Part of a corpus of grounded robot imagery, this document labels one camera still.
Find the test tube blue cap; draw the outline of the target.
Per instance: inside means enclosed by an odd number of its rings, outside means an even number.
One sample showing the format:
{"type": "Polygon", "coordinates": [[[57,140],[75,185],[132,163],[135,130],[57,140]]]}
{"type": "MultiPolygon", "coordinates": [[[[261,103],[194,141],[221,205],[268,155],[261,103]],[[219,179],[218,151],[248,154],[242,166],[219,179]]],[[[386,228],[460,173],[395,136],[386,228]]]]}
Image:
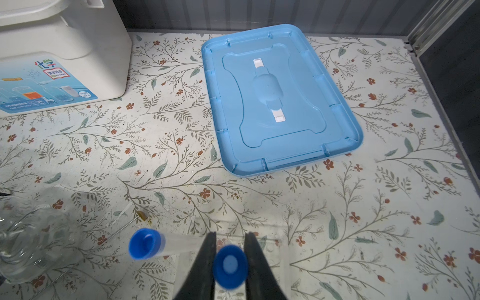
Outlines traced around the test tube blue cap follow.
{"type": "Polygon", "coordinates": [[[171,256],[195,252],[200,249],[202,243],[202,237],[142,228],[132,235],[128,245],[128,252],[134,260],[148,260],[156,256],[171,256]]]}
{"type": "Polygon", "coordinates": [[[248,262],[244,251],[236,245],[222,247],[213,262],[215,300],[245,300],[248,262]]]}

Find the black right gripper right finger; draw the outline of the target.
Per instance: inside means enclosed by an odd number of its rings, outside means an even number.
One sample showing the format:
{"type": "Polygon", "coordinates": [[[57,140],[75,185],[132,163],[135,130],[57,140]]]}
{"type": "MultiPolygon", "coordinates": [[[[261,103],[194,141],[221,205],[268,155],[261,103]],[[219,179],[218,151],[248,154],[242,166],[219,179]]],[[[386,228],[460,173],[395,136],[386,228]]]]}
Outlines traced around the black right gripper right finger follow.
{"type": "Polygon", "coordinates": [[[247,233],[244,237],[244,253],[249,268],[246,278],[246,299],[287,300],[253,232],[247,233]]]}

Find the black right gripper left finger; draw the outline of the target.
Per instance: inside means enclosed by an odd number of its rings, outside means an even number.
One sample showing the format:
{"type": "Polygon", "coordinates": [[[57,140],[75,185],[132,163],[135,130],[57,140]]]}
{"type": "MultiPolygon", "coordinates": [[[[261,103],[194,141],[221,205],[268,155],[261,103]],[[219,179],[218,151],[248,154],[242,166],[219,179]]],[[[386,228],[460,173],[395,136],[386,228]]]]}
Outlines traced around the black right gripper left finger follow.
{"type": "Polygon", "coordinates": [[[213,263],[216,253],[216,233],[210,232],[205,236],[196,259],[174,300],[213,300],[215,298],[213,263]]]}

